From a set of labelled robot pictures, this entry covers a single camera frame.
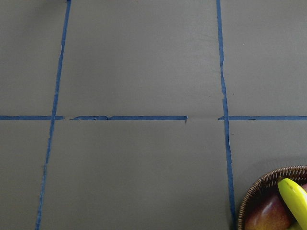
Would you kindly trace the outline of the brown wicker fruit basket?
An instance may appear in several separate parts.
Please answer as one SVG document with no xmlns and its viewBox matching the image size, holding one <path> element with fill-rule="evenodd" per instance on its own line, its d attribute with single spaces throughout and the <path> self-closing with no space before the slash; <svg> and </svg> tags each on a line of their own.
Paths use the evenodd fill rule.
<svg viewBox="0 0 307 230">
<path fill-rule="evenodd" d="M 286 166 L 275 169 L 260 177 L 248 190 L 242 198 L 238 209 L 236 228 L 243 230 L 245 220 L 256 202 L 261 201 L 268 193 L 277 188 L 277 178 L 287 177 L 296 183 L 303 185 L 307 182 L 307 167 L 305 165 Z"/>
</svg>

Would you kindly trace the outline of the red yellow mango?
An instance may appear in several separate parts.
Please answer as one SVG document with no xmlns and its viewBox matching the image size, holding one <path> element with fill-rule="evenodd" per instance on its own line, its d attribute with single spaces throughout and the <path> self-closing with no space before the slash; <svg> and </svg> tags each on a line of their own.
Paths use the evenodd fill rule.
<svg viewBox="0 0 307 230">
<path fill-rule="evenodd" d="M 245 230 L 286 230 L 293 222 L 287 206 L 277 194 L 257 202 L 246 216 Z"/>
</svg>

